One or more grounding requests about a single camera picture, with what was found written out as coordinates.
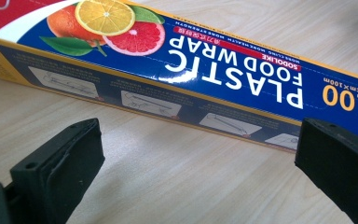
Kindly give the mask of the blue plastic wrap box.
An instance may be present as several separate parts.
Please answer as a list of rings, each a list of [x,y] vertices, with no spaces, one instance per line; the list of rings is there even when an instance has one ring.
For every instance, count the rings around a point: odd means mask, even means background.
[[[279,149],[358,135],[358,76],[130,0],[0,0],[0,78]]]

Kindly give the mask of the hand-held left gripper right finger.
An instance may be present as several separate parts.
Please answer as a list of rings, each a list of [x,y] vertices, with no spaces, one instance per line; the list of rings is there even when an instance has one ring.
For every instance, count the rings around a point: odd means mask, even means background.
[[[358,135],[323,120],[304,119],[295,165],[358,224]]]

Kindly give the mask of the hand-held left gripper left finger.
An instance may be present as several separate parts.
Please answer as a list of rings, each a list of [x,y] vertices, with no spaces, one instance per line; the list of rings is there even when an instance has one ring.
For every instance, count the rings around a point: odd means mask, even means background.
[[[10,169],[20,224],[65,224],[104,162],[100,124],[72,124]]]

